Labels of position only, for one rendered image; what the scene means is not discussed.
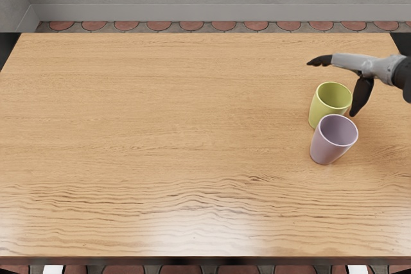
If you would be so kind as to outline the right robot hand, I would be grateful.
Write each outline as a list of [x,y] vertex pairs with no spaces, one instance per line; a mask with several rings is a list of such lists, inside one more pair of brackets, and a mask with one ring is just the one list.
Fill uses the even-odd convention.
[[368,102],[375,79],[380,80],[385,85],[395,87],[392,83],[392,75],[395,66],[405,57],[405,55],[391,55],[386,58],[377,58],[368,55],[335,53],[318,56],[307,64],[315,67],[334,65],[350,70],[359,76],[349,111],[349,115],[354,117]]

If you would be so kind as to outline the lilac cup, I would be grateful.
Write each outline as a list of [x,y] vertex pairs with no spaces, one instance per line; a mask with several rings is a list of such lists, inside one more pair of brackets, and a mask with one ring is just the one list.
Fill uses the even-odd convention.
[[326,115],[313,134],[310,157],[318,164],[331,164],[357,142],[358,136],[358,129],[349,118],[339,114]]

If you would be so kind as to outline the green cup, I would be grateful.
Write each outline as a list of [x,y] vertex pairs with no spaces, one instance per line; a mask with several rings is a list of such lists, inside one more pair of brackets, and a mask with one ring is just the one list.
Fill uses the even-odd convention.
[[321,83],[313,95],[311,101],[308,122],[316,129],[319,121],[328,114],[343,115],[351,106],[353,95],[351,91],[341,83],[327,81]]

